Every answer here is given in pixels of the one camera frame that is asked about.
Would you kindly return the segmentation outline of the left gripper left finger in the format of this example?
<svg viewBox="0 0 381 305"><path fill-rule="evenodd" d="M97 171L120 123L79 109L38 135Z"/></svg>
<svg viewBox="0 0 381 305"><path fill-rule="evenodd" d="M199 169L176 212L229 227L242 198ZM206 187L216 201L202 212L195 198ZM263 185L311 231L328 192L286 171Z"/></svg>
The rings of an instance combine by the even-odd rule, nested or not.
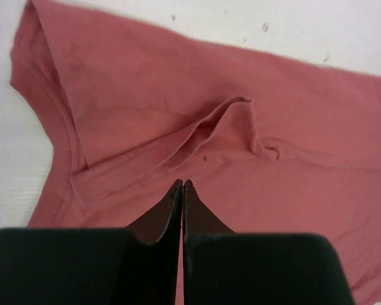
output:
<svg viewBox="0 0 381 305"><path fill-rule="evenodd" d="M174 304L182 225L183 182L124 230L113 304Z"/></svg>

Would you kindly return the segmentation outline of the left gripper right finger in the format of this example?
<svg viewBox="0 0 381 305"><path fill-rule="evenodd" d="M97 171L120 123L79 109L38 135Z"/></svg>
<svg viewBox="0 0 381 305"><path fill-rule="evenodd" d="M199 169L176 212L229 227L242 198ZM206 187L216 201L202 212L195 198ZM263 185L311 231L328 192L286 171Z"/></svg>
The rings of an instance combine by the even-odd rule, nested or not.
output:
<svg viewBox="0 0 381 305"><path fill-rule="evenodd" d="M191 286L191 243L189 238L204 234L233 234L199 198L193 182L188 179L184 184L182 195L182 248L184 269L184 304L191 304L189 288Z"/></svg>

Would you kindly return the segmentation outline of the red t shirt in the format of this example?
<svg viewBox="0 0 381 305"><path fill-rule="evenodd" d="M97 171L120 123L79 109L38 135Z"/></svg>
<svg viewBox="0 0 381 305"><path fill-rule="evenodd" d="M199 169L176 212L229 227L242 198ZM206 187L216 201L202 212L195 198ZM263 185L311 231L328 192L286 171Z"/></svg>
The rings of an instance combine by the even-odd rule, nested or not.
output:
<svg viewBox="0 0 381 305"><path fill-rule="evenodd" d="M381 77L28 1L10 83L53 145L32 227L124 226L178 179L235 231L313 232L381 302Z"/></svg>

